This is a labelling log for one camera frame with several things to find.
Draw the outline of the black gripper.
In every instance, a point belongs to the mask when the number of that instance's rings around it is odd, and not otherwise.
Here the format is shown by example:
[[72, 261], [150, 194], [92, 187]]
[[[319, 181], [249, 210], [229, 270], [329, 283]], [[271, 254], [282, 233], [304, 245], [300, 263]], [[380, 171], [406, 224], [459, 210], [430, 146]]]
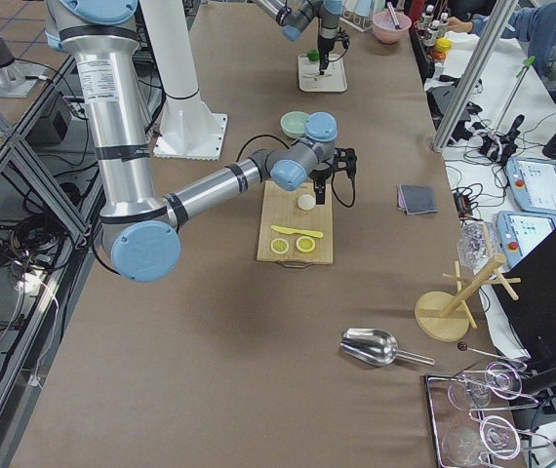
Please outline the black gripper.
[[345, 171], [347, 177], [355, 183], [357, 173], [357, 156], [351, 147], [336, 148], [334, 156], [320, 163], [309, 175], [314, 185], [315, 203], [324, 205], [326, 203], [326, 180], [335, 173]]
[[319, 73], [323, 76], [328, 68], [328, 58], [334, 49], [336, 42], [340, 42], [345, 51], [348, 50], [350, 37], [348, 33], [341, 29], [321, 29], [318, 33], [317, 46], [320, 53]]

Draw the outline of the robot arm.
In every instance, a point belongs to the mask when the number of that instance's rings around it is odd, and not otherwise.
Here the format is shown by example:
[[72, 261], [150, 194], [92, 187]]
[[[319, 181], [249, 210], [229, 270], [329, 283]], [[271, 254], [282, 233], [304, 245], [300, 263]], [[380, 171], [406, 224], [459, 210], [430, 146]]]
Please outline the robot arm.
[[317, 50], [319, 52], [319, 73], [324, 75], [332, 62], [330, 53], [336, 41], [342, 43], [344, 51], [349, 48], [349, 35], [339, 27], [342, 2], [335, 0], [305, 0], [297, 8], [287, 1], [254, 0], [265, 13], [281, 27], [283, 35], [292, 42], [297, 41], [303, 31], [318, 19]]
[[[192, 217], [266, 180], [287, 191], [337, 158], [335, 118], [315, 112], [284, 150], [250, 157], [192, 182], [155, 192], [152, 155], [216, 159], [227, 118], [201, 99], [188, 26], [179, 1], [50, 1], [47, 37], [76, 61], [105, 192], [102, 246], [117, 273], [136, 282], [168, 275], [180, 256], [179, 229]], [[155, 147], [133, 56], [142, 16], [163, 86], [165, 104]]]

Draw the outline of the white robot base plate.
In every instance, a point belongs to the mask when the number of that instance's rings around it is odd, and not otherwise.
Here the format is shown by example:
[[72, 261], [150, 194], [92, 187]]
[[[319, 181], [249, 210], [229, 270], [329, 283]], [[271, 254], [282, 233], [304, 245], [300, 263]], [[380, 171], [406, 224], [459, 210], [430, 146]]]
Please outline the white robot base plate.
[[218, 160], [224, 143], [228, 116], [214, 113], [199, 97], [170, 97], [161, 115], [154, 155], [203, 161]]

